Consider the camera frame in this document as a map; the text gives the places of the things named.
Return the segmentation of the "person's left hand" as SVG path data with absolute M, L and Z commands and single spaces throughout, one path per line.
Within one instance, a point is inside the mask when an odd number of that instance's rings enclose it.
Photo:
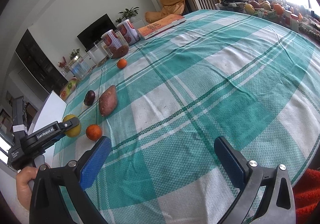
M 29 181 L 35 180 L 38 170 L 38 168 L 26 166 L 16 175 L 17 199 L 26 210 L 30 209 L 32 195 Z

